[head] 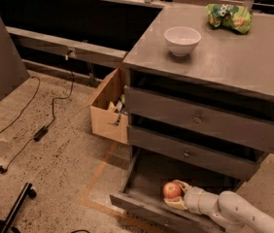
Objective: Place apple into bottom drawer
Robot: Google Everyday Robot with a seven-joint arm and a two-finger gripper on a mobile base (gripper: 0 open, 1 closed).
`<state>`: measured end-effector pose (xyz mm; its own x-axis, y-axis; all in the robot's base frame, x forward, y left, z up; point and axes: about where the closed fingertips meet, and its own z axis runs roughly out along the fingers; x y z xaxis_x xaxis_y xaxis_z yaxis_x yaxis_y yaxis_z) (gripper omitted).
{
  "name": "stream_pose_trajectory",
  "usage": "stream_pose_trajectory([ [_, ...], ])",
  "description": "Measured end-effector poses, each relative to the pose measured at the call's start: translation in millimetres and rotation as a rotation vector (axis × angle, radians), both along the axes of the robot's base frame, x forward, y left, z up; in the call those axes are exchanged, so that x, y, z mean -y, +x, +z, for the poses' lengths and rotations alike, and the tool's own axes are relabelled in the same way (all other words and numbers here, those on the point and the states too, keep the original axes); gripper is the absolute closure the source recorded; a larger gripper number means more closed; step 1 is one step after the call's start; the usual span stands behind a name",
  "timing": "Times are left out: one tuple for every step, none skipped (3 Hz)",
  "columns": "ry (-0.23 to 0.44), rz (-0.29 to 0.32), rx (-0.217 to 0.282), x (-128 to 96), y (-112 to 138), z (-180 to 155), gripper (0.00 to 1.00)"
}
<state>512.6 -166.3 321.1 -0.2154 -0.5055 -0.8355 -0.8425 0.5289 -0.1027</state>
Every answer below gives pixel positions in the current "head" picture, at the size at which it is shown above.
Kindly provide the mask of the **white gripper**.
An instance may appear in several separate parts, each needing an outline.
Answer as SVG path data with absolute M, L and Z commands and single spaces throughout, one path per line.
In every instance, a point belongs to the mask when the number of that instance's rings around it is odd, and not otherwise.
M 211 216 L 216 214 L 219 208 L 219 196 L 205 191 L 197 186 L 191 187 L 186 182 L 180 180 L 174 180 L 183 193 L 185 193 L 184 199 L 182 196 L 178 196 L 172 199 L 165 198 L 164 203 L 172 208 L 178 210 L 188 209 L 190 212 L 198 215 Z

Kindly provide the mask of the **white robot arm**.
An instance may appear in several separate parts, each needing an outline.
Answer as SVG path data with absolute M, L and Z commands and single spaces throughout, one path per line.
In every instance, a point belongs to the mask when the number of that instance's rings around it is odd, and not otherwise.
M 166 183 L 162 192 L 167 206 L 207 216 L 224 229 L 236 230 L 247 225 L 256 233 L 274 233 L 274 218 L 232 191 L 214 194 L 174 180 Z

